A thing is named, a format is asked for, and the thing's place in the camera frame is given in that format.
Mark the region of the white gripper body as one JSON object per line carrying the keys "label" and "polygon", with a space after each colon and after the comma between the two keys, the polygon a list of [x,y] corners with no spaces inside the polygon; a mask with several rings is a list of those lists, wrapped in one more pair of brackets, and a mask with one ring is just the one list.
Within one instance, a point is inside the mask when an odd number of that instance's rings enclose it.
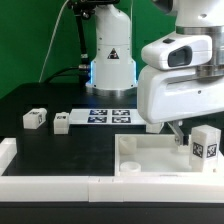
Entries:
{"label": "white gripper body", "polygon": [[137,109],[156,124],[224,111],[224,77],[200,77],[212,58],[212,38],[175,32],[143,47]]}

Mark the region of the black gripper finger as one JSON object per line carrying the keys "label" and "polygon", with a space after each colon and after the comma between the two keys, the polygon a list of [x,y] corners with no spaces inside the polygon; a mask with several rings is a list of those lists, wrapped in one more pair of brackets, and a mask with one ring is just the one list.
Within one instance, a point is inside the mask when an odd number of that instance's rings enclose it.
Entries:
{"label": "black gripper finger", "polygon": [[175,135],[175,142],[178,146],[184,144],[184,133],[181,130],[183,122],[181,120],[170,121],[168,123],[169,127]]}

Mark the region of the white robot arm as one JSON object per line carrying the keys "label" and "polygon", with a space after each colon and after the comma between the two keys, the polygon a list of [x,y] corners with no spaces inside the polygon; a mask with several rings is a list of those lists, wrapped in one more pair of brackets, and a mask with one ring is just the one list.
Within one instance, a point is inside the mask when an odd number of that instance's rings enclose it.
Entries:
{"label": "white robot arm", "polygon": [[176,17],[175,31],[143,47],[139,75],[130,20],[108,2],[97,4],[97,55],[86,87],[100,95],[135,88],[142,119],[177,131],[182,119],[224,111],[224,0],[151,1]]}

